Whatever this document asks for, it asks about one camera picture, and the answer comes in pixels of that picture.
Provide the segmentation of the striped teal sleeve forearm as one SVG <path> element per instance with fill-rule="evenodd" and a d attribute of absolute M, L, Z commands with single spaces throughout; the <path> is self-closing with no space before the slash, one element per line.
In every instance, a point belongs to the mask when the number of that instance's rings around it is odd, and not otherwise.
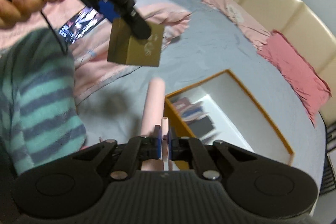
<path fill-rule="evenodd" d="M 35 30 L 1 57 L 1 152 L 17 174 L 80 150 L 74 58 L 51 30 Z"/>

